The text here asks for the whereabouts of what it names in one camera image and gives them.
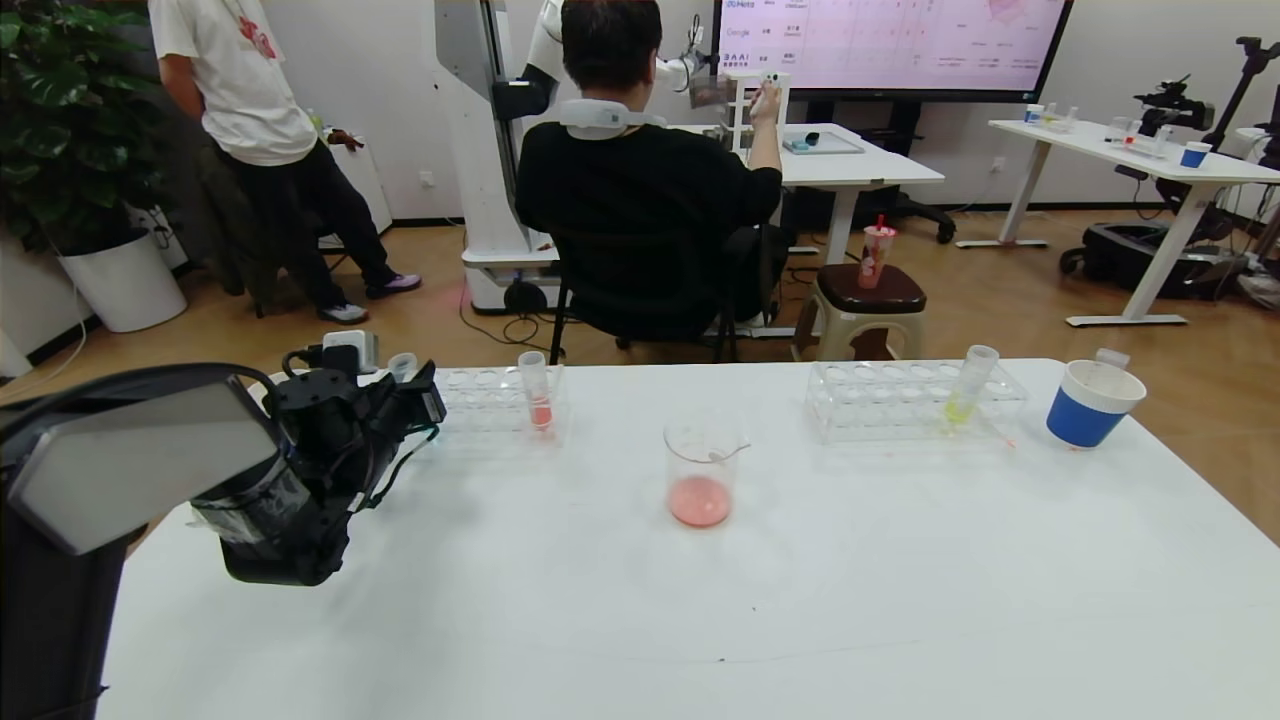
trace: yellow liquid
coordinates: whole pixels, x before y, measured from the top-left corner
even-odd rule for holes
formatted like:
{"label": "yellow liquid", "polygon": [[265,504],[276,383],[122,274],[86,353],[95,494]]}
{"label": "yellow liquid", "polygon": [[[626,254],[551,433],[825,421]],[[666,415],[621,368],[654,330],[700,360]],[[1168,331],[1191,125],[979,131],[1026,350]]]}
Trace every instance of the yellow liquid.
{"label": "yellow liquid", "polygon": [[942,409],[942,413],[947,416],[947,420],[950,420],[952,424],[959,425],[961,423],[969,421],[969,418],[973,415],[974,407],[975,407],[974,405],[959,402],[956,400],[950,400],[947,401],[946,407]]}

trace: man in white t-shirt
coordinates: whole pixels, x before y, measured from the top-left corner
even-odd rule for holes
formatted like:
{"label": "man in white t-shirt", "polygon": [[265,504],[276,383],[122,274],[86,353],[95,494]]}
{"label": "man in white t-shirt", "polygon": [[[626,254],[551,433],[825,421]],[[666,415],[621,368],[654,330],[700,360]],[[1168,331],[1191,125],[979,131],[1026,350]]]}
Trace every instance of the man in white t-shirt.
{"label": "man in white t-shirt", "polygon": [[293,99],[280,70],[284,55],[259,0],[148,0],[147,8],[160,81],[214,138],[253,209],[280,238],[289,275],[320,318],[355,324],[369,313],[333,282],[303,208],[342,238],[370,299],[420,287],[420,277],[387,264],[369,205]]}

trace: display screen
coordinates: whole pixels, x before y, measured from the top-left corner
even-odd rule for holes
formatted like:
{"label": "display screen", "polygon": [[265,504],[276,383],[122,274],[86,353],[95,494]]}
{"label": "display screen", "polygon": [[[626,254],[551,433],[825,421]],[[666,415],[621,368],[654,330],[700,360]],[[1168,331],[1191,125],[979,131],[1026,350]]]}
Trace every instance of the display screen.
{"label": "display screen", "polygon": [[722,0],[719,68],[792,90],[1034,92],[1071,0]]}

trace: blue cup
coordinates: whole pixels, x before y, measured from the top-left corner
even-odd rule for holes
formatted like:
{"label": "blue cup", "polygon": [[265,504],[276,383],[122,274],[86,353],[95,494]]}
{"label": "blue cup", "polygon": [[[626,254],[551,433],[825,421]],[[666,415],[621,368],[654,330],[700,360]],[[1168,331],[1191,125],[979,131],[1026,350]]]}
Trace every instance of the blue cup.
{"label": "blue cup", "polygon": [[1204,158],[1208,158],[1211,150],[1213,146],[1207,142],[1188,142],[1187,149],[1183,150],[1183,167],[1198,168],[1203,165]]}
{"label": "blue cup", "polygon": [[1076,447],[1097,447],[1143,398],[1147,387],[1128,372],[1098,363],[1068,363],[1048,410],[1048,430]]}

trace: black shirt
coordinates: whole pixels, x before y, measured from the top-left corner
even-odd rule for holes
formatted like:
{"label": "black shirt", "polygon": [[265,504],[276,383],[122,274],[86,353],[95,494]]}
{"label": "black shirt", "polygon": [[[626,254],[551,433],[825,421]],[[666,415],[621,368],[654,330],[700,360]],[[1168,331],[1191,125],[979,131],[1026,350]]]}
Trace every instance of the black shirt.
{"label": "black shirt", "polygon": [[[719,260],[730,234],[768,222],[781,196],[778,170],[749,170],[709,137],[654,126],[593,141],[571,137],[559,123],[540,124],[525,135],[516,179],[516,213],[534,229],[605,234],[686,231],[699,243],[707,273],[722,270]],[[602,274],[613,275],[620,287],[640,283],[660,292],[658,286],[671,274],[662,263],[669,260],[657,258],[648,265],[646,260],[628,258],[617,268],[602,268]],[[759,287],[756,275],[753,269],[740,283],[748,293],[759,295],[753,290]],[[723,277],[705,281],[724,282]],[[600,329],[614,325],[614,334],[623,332],[617,323],[632,324],[616,313],[594,313],[579,300],[573,310]],[[714,304],[708,302],[680,316],[648,316],[641,324],[696,333],[714,314]],[[646,340],[643,334],[631,337]]]}

